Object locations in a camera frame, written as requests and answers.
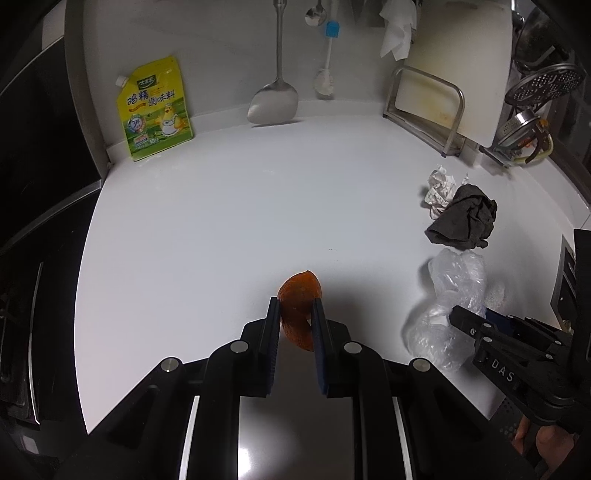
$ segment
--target yellow seasoning pouch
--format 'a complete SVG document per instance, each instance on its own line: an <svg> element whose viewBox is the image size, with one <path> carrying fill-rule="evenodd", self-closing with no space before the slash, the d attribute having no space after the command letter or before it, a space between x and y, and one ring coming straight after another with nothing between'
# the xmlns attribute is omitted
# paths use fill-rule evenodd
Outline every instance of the yellow seasoning pouch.
<svg viewBox="0 0 591 480"><path fill-rule="evenodd" d="M137 68L122 85L117 109L134 160L193 138L174 57Z"/></svg>

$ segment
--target white cutting board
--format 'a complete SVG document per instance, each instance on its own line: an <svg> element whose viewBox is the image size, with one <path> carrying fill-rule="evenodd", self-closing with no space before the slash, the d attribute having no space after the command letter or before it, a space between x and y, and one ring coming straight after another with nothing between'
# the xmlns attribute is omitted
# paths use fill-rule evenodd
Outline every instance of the white cutting board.
<svg viewBox="0 0 591 480"><path fill-rule="evenodd" d="M511 7L507 0L428 0L405 64L452 82L466 106L458 132L490 147L511 65ZM403 72L396 108L451 128L459 105L453 89Z"/></svg>

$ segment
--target cutting board stand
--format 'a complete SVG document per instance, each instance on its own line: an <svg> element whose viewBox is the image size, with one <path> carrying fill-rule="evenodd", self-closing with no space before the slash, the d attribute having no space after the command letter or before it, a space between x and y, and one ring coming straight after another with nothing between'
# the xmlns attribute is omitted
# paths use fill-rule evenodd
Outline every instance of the cutting board stand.
<svg viewBox="0 0 591 480"><path fill-rule="evenodd" d="M431 122L430 120L426 120L417 115L413 115L412 113L404 112L396 108L396 94L398 92L400 76L404 70L408 70L410 72L428 77L431 80L440 82L452 88L457 93L459 98L459 106L457 108L456 116L451 128L442 127L441 125ZM386 101L386 108L384 110L384 118L388 118L408 132L411 132L416 137L419 137L426 144L437 150L442 157L457 157L462 151L464 143L466 142L466 137L457 133L457 129L464 114L465 104L466 102L464 99L464 93L457 85L454 85L451 82L443 80L442 78L431 75L430 73L424 72L422 70L409 67L407 65L402 65L401 67L394 70L394 73L392 74L392 85L390 86L390 90L388 92L388 99Z"/></svg>

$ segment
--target metal spatula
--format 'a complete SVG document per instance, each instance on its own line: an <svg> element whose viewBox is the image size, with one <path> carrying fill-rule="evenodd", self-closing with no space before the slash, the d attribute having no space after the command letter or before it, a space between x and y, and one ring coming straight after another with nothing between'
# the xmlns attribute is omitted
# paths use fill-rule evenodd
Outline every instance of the metal spatula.
<svg viewBox="0 0 591 480"><path fill-rule="evenodd" d="M281 74L281 44L283 40L283 10L287 0L273 0L277 11L277 78L265 85L254 96L248 109L248 121L258 125L276 125L291 120L296 115L297 92L283 80Z"/></svg>

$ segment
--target crumpled black cloth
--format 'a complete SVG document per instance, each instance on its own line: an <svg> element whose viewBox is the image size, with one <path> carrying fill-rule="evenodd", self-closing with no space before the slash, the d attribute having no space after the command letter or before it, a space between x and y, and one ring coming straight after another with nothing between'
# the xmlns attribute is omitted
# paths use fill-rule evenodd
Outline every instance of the crumpled black cloth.
<svg viewBox="0 0 591 480"><path fill-rule="evenodd" d="M425 231L432 244L459 250L488 246L485 240L496 219L496 202L466 183L458 188L447 208Z"/></svg>

